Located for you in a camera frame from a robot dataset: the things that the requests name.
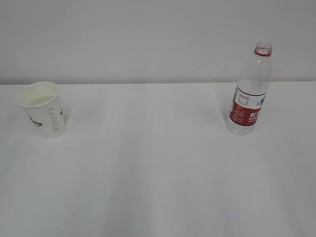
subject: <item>white wall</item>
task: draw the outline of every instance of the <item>white wall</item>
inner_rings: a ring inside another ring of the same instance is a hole
[[[315,0],[0,0],[0,83],[231,81],[259,40],[316,79]]]

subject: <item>plastic water bottle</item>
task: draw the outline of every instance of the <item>plastic water bottle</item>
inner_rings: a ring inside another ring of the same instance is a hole
[[[234,134],[247,135],[255,127],[271,81],[272,45],[259,42],[250,70],[237,82],[227,128]]]

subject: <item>white paper cup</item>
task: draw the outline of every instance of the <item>white paper cup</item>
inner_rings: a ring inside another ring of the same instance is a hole
[[[58,137],[65,130],[63,110],[56,84],[37,82],[28,85],[19,92],[17,101],[42,137]]]

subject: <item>red bottle cap ring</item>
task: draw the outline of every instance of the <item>red bottle cap ring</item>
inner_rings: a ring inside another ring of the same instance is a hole
[[[267,42],[259,42],[255,48],[255,54],[262,57],[269,57],[272,54],[272,44]]]

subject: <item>bottle base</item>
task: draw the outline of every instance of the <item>bottle base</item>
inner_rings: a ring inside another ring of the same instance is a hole
[[[227,121],[226,121],[226,126],[227,129],[236,135],[248,135],[249,133],[251,133],[255,127],[255,125],[252,126],[242,126],[239,125],[237,123],[235,123],[234,121],[231,120],[230,117],[228,117]]]

